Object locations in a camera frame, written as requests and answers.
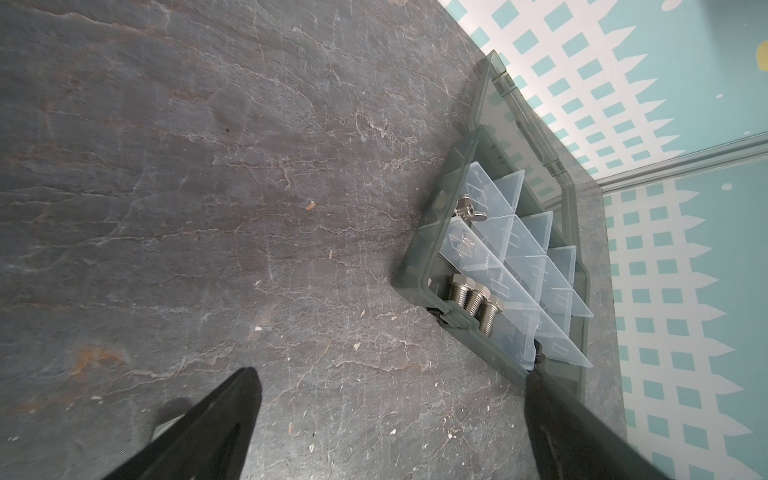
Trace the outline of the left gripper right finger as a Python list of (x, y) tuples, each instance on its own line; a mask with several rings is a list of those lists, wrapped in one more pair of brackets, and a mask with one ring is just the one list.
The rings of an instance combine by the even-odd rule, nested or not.
[(525, 421), (541, 479), (664, 479), (546, 372), (526, 377)]

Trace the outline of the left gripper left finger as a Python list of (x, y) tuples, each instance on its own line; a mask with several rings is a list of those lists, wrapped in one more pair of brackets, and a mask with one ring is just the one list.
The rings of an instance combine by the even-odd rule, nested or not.
[(236, 370), (108, 479), (238, 479), (262, 401), (253, 367)]

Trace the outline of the silver bolt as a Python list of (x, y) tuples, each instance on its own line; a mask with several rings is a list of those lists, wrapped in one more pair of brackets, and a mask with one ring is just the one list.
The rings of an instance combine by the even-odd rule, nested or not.
[(450, 281), (449, 300), (464, 308), (469, 294), (475, 289), (476, 282), (465, 275), (454, 274)]
[(479, 331), (490, 337), (495, 317), (503, 311), (503, 302), (495, 295), (490, 295), (482, 304), (479, 317)]
[(481, 283), (476, 283), (475, 287), (468, 294), (465, 310), (471, 317), (475, 317), (482, 304), (489, 299), (490, 290)]

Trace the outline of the silver wing nut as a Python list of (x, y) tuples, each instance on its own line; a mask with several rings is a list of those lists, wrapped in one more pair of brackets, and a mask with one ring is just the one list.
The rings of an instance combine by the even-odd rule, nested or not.
[(467, 194), (459, 197), (453, 215), (461, 218), (468, 226), (488, 219), (488, 214), (477, 210)]

